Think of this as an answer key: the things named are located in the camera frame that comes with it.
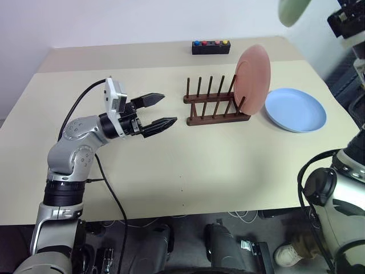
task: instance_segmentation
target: blue plate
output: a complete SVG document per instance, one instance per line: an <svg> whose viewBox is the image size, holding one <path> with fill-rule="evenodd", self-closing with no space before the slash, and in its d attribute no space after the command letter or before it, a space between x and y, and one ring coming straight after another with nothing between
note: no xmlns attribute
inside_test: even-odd
<svg viewBox="0 0 365 274"><path fill-rule="evenodd" d="M292 132L311 132L326 123L323 106L312 96L294 88L278 88L267 95L268 116L280 127Z"/></svg>

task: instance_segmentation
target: white wall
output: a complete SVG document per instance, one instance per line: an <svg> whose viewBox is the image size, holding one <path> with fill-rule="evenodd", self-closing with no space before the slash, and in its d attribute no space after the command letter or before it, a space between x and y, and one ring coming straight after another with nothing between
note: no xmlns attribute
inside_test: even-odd
<svg viewBox="0 0 365 274"><path fill-rule="evenodd" d="M326 23L337 1L312 0L290 29L278 1L1 0L0 119L51 47L284 35L326 77L344 52Z"/></svg>

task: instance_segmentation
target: sneaker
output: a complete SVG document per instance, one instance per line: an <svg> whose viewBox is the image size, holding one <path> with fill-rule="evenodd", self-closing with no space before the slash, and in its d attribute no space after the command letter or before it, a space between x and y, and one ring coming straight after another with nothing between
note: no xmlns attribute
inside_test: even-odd
<svg viewBox="0 0 365 274"><path fill-rule="evenodd" d="M278 247L274 253L274 260L281 267L292 267L302 259L291 244Z"/></svg>

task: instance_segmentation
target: pink plate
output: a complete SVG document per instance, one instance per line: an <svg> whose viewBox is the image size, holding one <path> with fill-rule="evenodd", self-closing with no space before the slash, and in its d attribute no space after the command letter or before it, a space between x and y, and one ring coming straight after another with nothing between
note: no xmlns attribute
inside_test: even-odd
<svg viewBox="0 0 365 274"><path fill-rule="evenodd" d="M270 87L270 59L260 45L248 48L240 57L236 67L234 101L239 106L246 97L241 112L254 115L265 103Z"/></svg>

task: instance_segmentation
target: table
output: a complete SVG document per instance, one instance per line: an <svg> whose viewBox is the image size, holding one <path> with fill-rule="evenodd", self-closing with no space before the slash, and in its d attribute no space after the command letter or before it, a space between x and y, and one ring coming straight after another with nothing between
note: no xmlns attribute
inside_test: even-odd
<svg viewBox="0 0 365 274"><path fill-rule="evenodd" d="M238 57L255 43L269 53L270 90L293 87L317 98L327 112L322 129L288 132L264 110L248 122L186 125L186 78L193 90L201 76L202 92L212 75L214 92L224 74L224 92ZM98 151L128 218L298 206L299 169L322 151L346 146L358 132L356 124L284 38L232 40L229 55L192 56L189 48L190 42L174 42L53 49L0 129L0 224L35 223L46 185L47 153L62 121L87 86L109 75L123 83L129 99L165 94L157 105L138 110L143 125L164 116L178 118L162 134L113 140ZM90 92L72 118L103 113L102 90ZM225 106L221 103L219 111ZM213 109L209 106L206 114ZM100 178L96 161L90 178ZM86 186L84 203L86 220L121 219L103 182Z"/></svg>

